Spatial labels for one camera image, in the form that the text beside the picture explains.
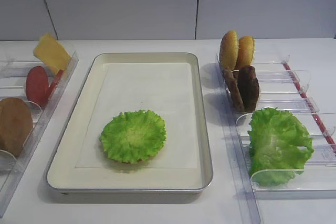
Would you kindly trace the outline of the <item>dark brown meat patty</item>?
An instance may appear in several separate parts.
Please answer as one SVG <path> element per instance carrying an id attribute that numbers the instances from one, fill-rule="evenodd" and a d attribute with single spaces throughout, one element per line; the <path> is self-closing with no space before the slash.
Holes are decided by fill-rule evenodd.
<path id="1" fill-rule="evenodd" d="M 259 83 L 255 68 L 250 65 L 239 70 L 237 85 L 246 112 L 253 112 L 259 98 Z"/>

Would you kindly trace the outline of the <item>tan bun half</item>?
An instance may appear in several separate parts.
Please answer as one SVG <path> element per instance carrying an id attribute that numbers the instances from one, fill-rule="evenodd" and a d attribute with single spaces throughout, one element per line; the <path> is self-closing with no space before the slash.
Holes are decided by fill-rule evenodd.
<path id="1" fill-rule="evenodd" d="M 238 57 L 235 70 L 251 65 L 255 52 L 255 40 L 252 36 L 243 36 L 238 40 Z"/>
<path id="2" fill-rule="evenodd" d="M 219 62 L 223 69 L 234 70 L 238 58 L 238 36 L 235 30 L 229 30 L 222 38 L 219 49 Z"/>

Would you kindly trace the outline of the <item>yellow cheese slice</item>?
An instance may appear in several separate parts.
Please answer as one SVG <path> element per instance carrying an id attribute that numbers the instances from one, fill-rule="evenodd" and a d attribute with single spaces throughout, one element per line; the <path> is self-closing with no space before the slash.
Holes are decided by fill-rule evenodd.
<path id="1" fill-rule="evenodd" d="M 41 36 L 37 46 L 33 50 L 36 58 L 41 60 L 54 75 L 59 70 L 66 70 L 71 56 L 65 48 L 54 39 L 50 33 Z"/>

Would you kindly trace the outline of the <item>red tomato slice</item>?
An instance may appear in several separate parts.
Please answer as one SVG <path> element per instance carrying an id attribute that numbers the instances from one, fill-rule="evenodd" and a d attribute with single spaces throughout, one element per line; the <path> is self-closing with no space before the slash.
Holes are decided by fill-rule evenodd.
<path id="1" fill-rule="evenodd" d="M 46 70 L 42 66 L 31 68 L 27 75 L 25 86 L 28 101 L 44 107 L 48 88 L 49 82 Z"/>

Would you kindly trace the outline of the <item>cream metal baking tray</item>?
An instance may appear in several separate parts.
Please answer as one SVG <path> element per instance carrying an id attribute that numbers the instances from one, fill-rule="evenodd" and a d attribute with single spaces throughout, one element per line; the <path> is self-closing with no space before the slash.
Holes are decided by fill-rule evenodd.
<path id="1" fill-rule="evenodd" d="M 88 78 L 106 63 L 187 63 L 191 66 L 197 126 L 198 165 L 195 168 L 78 168 L 77 159 L 85 137 L 81 125 L 88 123 L 80 107 L 81 93 Z M 95 57 L 67 126 L 60 138 L 46 175 L 47 182 L 58 191 L 172 191 L 196 193 L 212 181 L 213 168 L 209 147 L 198 60 L 186 52 L 105 53 Z"/>

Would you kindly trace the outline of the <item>light brown meat patty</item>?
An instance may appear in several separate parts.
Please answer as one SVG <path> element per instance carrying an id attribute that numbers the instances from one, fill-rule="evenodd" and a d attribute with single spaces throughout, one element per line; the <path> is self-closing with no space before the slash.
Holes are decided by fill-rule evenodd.
<path id="1" fill-rule="evenodd" d="M 238 112 L 244 112 L 245 108 L 244 108 L 243 100 L 240 95 L 240 91 L 238 89 L 237 82 L 233 76 L 232 71 L 228 67 L 224 69 L 224 78 L 225 78 L 227 87 L 230 91 L 230 97 L 232 99 L 234 107 L 236 108 Z"/>

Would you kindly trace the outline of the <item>tan bun half front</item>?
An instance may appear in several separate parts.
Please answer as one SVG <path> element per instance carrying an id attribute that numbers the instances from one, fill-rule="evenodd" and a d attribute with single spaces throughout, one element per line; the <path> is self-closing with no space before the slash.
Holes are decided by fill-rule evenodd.
<path id="1" fill-rule="evenodd" d="M 219 62 L 223 69 L 234 70 L 238 58 L 238 36 L 235 30 L 229 30 L 222 38 L 219 49 Z"/>

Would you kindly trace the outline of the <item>green lettuce leaf on tray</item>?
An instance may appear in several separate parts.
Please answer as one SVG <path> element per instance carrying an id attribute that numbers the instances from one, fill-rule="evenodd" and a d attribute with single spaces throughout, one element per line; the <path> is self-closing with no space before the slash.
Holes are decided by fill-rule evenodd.
<path id="1" fill-rule="evenodd" d="M 121 112 L 103 128 L 99 141 L 111 160 L 129 164 L 147 161 L 165 144 L 165 121 L 151 110 Z"/>

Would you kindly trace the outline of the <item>white paper tray liner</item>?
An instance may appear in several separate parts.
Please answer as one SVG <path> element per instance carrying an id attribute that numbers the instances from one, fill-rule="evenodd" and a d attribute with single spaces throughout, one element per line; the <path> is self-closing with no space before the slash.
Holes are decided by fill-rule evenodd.
<path id="1" fill-rule="evenodd" d="M 145 168 L 195 168 L 198 165 L 197 126 L 191 66 L 187 63 L 106 63 L 88 78 L 80 112 L 88 123 L 76 162 L 78 168 L 128 168 L 106 158 L 99 136 L 121 112 L 151 110 L 164 119 L 164 147 Z"/>

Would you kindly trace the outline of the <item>clear acrylic rack right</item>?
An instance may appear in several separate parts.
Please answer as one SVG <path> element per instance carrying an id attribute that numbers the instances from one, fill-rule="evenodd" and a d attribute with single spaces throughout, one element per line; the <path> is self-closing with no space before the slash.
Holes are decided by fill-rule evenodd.
<path id="1" fill-rule="evenodd" d="M 215 65 L 222 96 L 221 120 L 243 223 L 335 223 L 335 114 L 321 112 L 307 94 L 311 75 L 292 70 L 287 59 L 257 62 L 257 110 L 288 111 L 311 138 L 308 160 L 300 167 L 251 171 L 251 112 L 232 102 L 224 71 Z"/>

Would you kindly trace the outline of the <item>green lettuce leaf in rack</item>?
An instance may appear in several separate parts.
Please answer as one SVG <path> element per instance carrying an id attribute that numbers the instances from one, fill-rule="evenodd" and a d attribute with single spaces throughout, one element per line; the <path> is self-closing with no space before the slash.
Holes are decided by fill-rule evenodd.
<path id="1" fill-rule="evenodd" d="M 306 127 L 289 111 L 275 108 L 256 110 L 251 130 L 249 175 L 260 186 L 285 184 L 303 173 L 314 149 Z"/>

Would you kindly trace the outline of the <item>brown bun slice left rack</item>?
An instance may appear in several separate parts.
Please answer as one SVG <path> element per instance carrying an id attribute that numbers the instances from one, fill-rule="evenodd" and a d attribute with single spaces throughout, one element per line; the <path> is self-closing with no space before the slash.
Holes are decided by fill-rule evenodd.
<path id="1" fill-rule="evenodd" d="M 22 99 L 1 100 L 1 150 L 18 157 L 32 127 L 29 106 Z"/>

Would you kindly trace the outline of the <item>tan bun half rear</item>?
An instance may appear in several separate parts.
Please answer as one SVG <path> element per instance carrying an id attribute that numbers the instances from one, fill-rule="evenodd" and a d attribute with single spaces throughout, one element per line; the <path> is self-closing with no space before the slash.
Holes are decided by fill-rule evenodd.
<path id="1" fill-rule="evenodd" d="M 251 65 L 255 52 L 255 40 L 252 36 L 243 36 L 238 40 L 238 57 L 235 70 Z"/>

